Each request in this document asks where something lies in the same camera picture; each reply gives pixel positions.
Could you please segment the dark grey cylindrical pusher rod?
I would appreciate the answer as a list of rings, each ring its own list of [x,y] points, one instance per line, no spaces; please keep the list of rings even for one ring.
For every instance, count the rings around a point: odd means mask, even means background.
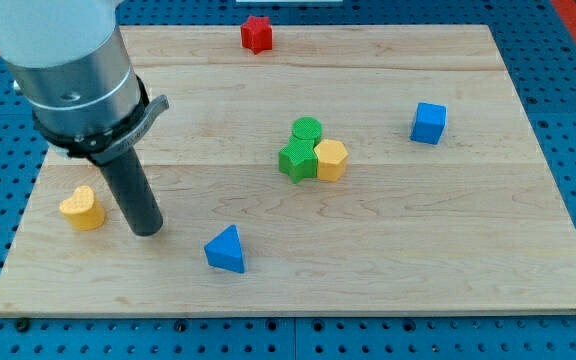
[[[141,237],[156,234],[163,216],[136,151],[125,151],[99,167],[131,231]]]

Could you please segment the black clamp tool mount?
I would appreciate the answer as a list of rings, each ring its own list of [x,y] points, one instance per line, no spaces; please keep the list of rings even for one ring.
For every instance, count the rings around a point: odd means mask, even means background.
[[[86,128],[75,134],[51,130],[42,122],[36,111],[32,117],[39,133],[66,158],[85,158],[95,165],[106,165],[132,149],[151,129],[155,120],[170,107],[166,95],[150,100],[145,85],[137,78],[139,102],[131,112],[116,124],[104,125],[100,130],[85,133]]]

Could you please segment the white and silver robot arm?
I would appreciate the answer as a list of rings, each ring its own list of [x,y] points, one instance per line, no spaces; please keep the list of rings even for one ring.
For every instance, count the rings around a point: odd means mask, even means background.
[[[134,149],[166,111],[136,74],[116,20],[120,0],[0,0],[0,56],[37,130],[97,166],[132,232],[163,216]]]

